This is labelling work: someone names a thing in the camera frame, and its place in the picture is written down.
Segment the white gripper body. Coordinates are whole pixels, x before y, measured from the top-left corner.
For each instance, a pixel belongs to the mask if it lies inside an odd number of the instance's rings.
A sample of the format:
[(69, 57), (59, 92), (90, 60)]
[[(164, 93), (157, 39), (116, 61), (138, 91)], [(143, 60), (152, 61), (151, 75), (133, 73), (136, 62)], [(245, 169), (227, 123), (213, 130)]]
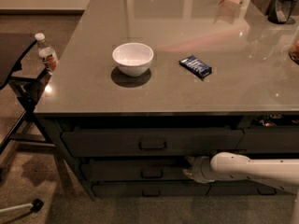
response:
[(209, 157), (195, 157), (192, 164), (192, 179), (198, 183), (211, 183), (215, 181), (210, 169)]

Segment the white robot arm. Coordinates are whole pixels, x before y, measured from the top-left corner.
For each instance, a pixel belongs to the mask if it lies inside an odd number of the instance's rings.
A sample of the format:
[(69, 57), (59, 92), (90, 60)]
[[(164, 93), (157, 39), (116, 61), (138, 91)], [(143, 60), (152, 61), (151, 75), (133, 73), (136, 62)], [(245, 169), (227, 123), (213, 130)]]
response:
[(187, 156), (190, 168), (184, 169), (189, 179), (198, 183), (250, 180), (296, 196), (290, 224), (299, 224), (299, 160), (250, 159), (245, 155), (220, 152), (208, 156)]

